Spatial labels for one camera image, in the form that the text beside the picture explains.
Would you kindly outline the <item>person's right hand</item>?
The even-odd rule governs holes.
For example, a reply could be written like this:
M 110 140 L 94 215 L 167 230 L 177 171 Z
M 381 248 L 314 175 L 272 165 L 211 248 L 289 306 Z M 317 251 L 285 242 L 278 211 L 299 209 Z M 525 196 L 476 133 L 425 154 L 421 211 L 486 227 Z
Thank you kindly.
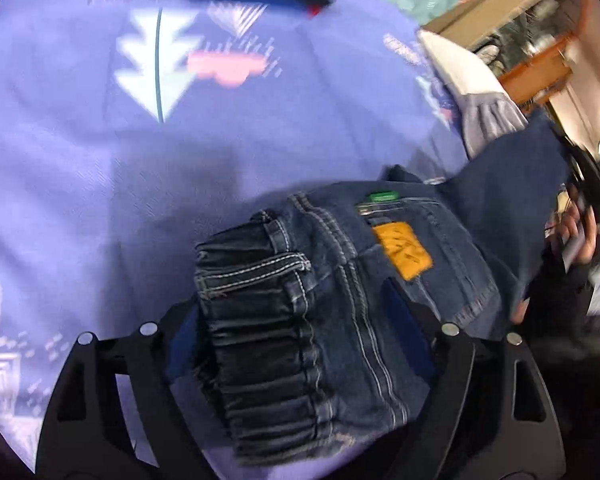
M 583 235 L 580 249 L 572 258 L 572 263 L 584 266 L 591 262 L 596 248 L 595 214 L 591 206 L 587 206 L 585 210 L 579 207 L 579 192 L 574 185 L 568 188 L 568 195 L 567 206 L 555 226 L 555 235 L 563 243 L 568 243 L 573 237 L 578 238 L 580 234 Z

